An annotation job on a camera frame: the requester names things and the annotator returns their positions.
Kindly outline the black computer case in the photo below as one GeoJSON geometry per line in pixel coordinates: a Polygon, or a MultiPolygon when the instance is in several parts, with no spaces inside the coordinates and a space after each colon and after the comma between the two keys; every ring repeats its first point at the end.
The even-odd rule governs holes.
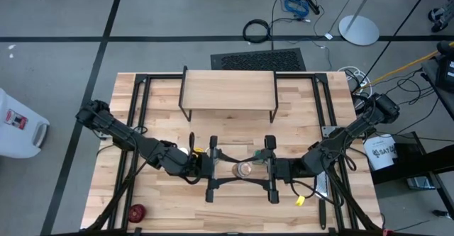
{"type": "Polygon", "coordinates": [[[299,48],[211,55],[212,70],[305,72],[299,48]]]}

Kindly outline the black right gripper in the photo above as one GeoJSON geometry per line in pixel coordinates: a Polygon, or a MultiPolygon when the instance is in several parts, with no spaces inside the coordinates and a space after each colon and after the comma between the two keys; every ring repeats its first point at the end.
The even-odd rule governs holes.
{"type": "Polygon", "coordinates": [[[285,184],[293,187],[294,178],[299,175],[301,169],[300,158],[279,158],[276,157],[276,138],[274,135],[266,135],[264,139],[265,148],[256,150],[255,154],[248,160],[267,160],[267,172],[269,179],[245,179],[253,184],[261,185],[267,192],[267,199],[271,204],[279,203],[279,191],[277,190],[277,181],[283,181],[285,184]]]}

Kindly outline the grey round-base floor stand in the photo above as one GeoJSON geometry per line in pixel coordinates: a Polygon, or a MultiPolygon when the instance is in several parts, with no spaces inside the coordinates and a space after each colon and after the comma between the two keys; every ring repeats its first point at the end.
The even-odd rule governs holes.
{"type": "Polygon", "coordinates": [[[338,30],[340,35],[349,43],[359,46],[368,46],[376,43],[380,36],[377,25],[360,13],[368,0],[362,0],[353,15],[340,20],[338,30]]]}

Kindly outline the red round toy fruit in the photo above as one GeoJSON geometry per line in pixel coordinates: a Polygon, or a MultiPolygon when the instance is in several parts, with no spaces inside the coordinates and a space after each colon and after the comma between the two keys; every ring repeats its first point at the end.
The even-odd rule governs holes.
{"type": "Polygon", "coordinates": [[[145,206],[142,204],[132,205],[128,210],[128,221],[130,223],[139,223],[146,215],[145,206]]]}

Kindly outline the silver metal plate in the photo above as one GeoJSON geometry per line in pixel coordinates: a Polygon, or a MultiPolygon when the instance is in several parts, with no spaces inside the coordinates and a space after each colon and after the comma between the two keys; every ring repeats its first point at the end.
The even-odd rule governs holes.
{"type": "Polygon", "coordinates": [[[323,138],[326,138],[326,137],[329,137],[329,135],[334,132],[335,130],[339,129],[340,127],[339,126],[322,126],[321,127],[321,133],[322,133],[322,137],[323,138]]]}

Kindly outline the white printed bucket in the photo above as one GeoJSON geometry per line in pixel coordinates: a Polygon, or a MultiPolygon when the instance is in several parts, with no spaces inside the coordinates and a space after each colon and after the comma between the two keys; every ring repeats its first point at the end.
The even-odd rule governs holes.
{"type": "Polygon", "coordinates": [[[379,170],[394,164],[397,158],[395,141],[390,134],[379,135],[367,139],[363,144],[372,170],[379,170]]]}

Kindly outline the black equipment box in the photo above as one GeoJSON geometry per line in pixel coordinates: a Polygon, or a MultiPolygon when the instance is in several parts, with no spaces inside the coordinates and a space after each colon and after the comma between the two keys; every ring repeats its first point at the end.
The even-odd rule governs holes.
{"type": "Polygon", "coordinates": [[[422,63],[423,77],[454,120],[454,42],[440,41],[436,49],[436,54],[422,63]]]}

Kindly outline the black side stand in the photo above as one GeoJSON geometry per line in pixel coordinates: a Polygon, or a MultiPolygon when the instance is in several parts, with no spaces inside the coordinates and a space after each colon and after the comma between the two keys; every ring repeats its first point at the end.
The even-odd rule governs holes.
{"type": "Polygon", "coordinates": [[[383,184],[424,176],[434,186],[445,206],[445,210],[434,210],[433,214],[454,220],[454,198],[440,177],[443,173],[454,172],[454,144],[427,152],[415,132],[405,135],[404,138],[408,143],[394,145],[397,157],[393,159],[393,164],[372,172],[373,182],[383,184]]]}

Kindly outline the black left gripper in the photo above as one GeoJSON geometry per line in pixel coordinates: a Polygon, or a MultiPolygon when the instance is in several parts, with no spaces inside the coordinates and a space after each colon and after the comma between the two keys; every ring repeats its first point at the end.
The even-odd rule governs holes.
{"type": "Polygon", "coordinates": [[[205,193],[205,201],[212,203],[214,201],[214,191],[219,189],[222,184],[227,184],[233,181],[239,181],[239,177],[215,179],[215,166],[216,160],[225,162],[240,163],[240,160],[229,157],[224,154],[220,148],[217,148],[218,137],[212,135],[209,141],[209,154],[206,152],[197,152],[195,161],[195,174],[196,179],[194,183],[197,184],[201,179],[207,179],[208,184],[205,193]]]}

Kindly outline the furikake jar tan lid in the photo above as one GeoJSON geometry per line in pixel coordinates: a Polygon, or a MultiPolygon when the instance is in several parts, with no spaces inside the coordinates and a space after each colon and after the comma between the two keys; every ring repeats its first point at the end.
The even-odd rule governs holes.
{"type": "Polygon", "coordinates": [[[253,167],[250,162],[239,162],[232,166],[232,174],[237,178],[248,178],[252,173],[253,167]]]}

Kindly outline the wooden shelf riser black frame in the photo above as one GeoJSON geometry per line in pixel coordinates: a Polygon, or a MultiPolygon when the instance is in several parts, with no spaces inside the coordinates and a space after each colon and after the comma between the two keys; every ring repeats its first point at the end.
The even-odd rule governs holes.
{"type": "Polygon", "coordinates": [[[267,111],[272,123],[279,108],[277,73],[184,67],[178,106],[188,121],[200,110],[267,111]]]}

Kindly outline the wheeled cart base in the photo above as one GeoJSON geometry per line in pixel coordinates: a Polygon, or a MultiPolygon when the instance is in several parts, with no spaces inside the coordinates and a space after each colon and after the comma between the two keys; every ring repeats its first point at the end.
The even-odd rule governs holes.
{"type": "Polygon", "coordinates": [[[454,18],[454,0],[449,0],[440,8],[431,9],[428,19],[432,22],[431,32],[437,33],[445,29],[454,18]]]}

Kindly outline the black aluminium rig frame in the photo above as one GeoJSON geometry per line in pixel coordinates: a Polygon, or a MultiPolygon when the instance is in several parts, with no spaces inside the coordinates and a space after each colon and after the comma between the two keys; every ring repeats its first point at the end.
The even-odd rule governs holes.
{"type": "MultiPolygon", "coordinates": [[[[211,136],[218,138],[219,147],[229,156],[245,159],[264,146],[264,137],[277,139],[279,157],[300,157],[309,145],[321,138],[312,83],[308,77],[279,78],[279,108],[270,120],[265,111],[195,111],[187,120],[178,106],[181,77],[159,74],[149,84],[134,87],[134,73],[120,73],[114,84],[111,112],[126,122],[130,102],[137,98],[134,122],[143,123],[147,134],[157,139],[188,143],[194,133],[195,144],[209,146],[211,136]]],[[[113,226],[120,228],[127,204],[141,204],[146,209],[138,223],[143,233],[284,233],[314,234],[321,231],[319,200],[309,196],[311,179],[302,179],[298,186],[278,183],[279,203],[271,204],[266,192],[257,184],[235,181],[214,192],[206,202],[206,180],[190,185],[183,179],[168,175],[163,169],[135,161],[140,173],[133,190],[122,196],[113,226]],[[307,195],[302,206],[297,197],[307,195]]]]}

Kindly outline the white waste bin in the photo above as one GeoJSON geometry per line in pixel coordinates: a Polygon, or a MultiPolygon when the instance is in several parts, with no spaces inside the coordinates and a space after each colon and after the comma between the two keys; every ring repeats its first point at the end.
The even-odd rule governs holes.
{"type": "Polygon", "coordinates": [[[27,159],[41,151],[50,122],[0,88],[0,156],[27,159]]]}

